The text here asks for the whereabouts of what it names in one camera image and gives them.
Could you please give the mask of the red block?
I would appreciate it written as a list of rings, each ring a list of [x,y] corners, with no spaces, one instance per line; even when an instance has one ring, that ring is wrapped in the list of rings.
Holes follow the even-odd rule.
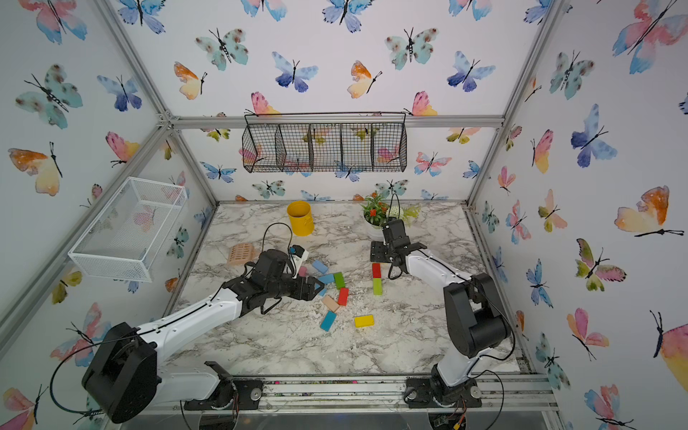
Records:
[[[374,279],[381,279],[382,278],[382,268],[380,263],[373,263],[372,264],[372,275]]]
[[[339,306],[347,306],[348,300],[349,300],[349,289],[348,288],[342,288],[339,291],[338,305]]]

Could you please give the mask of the lime green block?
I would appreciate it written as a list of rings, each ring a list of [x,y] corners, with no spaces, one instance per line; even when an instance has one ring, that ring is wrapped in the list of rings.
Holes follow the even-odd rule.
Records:
[[[375,296],[381,296],[383,295],[383,283],[380,278],[374,278],[373,279],[373,288],[374,288],[374,295]]]

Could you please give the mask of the teal block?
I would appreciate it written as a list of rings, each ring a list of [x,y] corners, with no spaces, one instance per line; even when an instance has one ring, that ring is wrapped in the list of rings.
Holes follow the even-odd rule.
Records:
[[[323,331],[329,331],[333,327],[333,324],[336,320],[336,317],[337,317],[337,314],[335,312],[329,311],[325,315],[324,320],[322,320],[322,322],[320,324],[320,328]]]

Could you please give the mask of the yellow block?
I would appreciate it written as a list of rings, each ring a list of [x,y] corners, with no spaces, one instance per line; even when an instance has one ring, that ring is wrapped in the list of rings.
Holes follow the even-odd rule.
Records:
[[[373,315],[364,315],[354,318],[354,324],[356,328],[366,328],[374,326],[376,320],[374,320]]]

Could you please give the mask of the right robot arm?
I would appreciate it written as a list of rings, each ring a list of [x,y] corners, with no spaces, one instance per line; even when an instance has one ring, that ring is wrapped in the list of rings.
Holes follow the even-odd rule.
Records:
[[[471,373],[482,358],[499,360],[496,347],[512,336],[495,281],[486,273],[470,274],[444,262],[426,245],[413,243],[402,220],[382,227],[383,240],[371,244],[371,261],[424,281],[442,292],[451,347],[428,378],[407,381],[410,408],[439,406],[479,408],[477,378]]]

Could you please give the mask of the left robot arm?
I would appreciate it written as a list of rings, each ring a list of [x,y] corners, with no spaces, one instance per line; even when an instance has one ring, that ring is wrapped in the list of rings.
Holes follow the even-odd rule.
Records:
[[[324,289],[316,277],[298,271],[307,252],[263,251],[256,263],[209,297],[139,327],[122,322],[112,327],[82,378],[82,387],[114,424],[125,423],[153,405],[197,403],[205,410],[236,408],[238,387],[215,362],[204,371],[166,374],[162,367],[182,347],[215,328],[258,309],[270,312],[267,301],[285,297],[311,301]]]

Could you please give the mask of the pink plastic scoop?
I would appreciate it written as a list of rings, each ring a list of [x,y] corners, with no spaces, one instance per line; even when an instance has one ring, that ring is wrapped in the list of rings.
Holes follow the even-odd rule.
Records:
[[[239,243],[229,250],[227,266],[243,266],[253,262],[259,256],[259,251],[251,243]]]

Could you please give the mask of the potted flower plant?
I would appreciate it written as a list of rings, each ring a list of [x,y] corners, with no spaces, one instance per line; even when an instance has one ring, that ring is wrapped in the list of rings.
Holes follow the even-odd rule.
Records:
[[[383,226],[391,220],[402,220],[406,224],[414,222],[421,213],[419,204],[404,206],[397,192],[388,197],[381,193],[367,195],[362,201],[362,218],[367,236],[373,241],[383,240]]]

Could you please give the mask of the light blue block upper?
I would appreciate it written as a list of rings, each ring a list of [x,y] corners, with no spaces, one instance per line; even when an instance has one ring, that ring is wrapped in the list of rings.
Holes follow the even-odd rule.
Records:
[[[317,272],[320,272],[321,274],[327,274],[329,269],[326,265],[324,265],[320,261],[313,261],[312,266]]]

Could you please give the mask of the light blue block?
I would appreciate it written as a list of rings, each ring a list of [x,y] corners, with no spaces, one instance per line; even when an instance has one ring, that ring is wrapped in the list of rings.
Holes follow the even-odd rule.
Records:
[[[326,274],[318,278],[318,280],[324,284],[324,285],[329,285],[332,283],[335,283],[334,275],[333,274]]]
[[[329,269],[326,265],[324,265],[320,261],[313,261],[312,266],[317,272],[320,272],[321,274],[327,274]]]

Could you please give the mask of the light blue block middle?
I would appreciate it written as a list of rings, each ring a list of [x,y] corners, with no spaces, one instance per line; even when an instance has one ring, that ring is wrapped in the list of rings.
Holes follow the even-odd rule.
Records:
[[[335,283],[334,275],[333,274],[326,274],[318,278],[318,280],[324,284],[324,285],[329,285],[332,283]]]

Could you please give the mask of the dark green block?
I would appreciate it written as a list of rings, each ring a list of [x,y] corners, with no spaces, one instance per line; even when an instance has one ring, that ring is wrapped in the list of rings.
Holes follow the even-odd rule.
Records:
[[[337,288],[337,290],[342,290],[343,288],[347,288],[346,281],[342,275],[341,272],[337,272],[333,275],[334,277],[334,283]]]

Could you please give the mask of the yellow cup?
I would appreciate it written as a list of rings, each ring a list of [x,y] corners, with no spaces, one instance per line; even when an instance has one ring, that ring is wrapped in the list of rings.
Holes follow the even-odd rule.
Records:
[[[310,236],[315,229],[311,205],[305,201],[292,202],[287,208],[290,227],[297,237]]]

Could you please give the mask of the white mesh wall basket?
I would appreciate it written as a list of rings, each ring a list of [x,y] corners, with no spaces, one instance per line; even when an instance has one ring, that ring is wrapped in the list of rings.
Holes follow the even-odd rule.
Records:
[[[129,177],[68,256],[87,276],[150,283],[153,262],[187,199],[183,185]]]

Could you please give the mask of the aluminium front rail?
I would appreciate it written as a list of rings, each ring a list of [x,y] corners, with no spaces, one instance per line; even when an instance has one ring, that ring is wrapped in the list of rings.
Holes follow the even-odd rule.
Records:
[[[125,422],[144,413],[178,410],[230,413],[306,412],[554,412],[553,390],[537,374],[486,373],[441,400],[427,374],[392,376],[245,376],[224,378],[205,392],[197,374],[171,374],[146,406],[112,414]]]

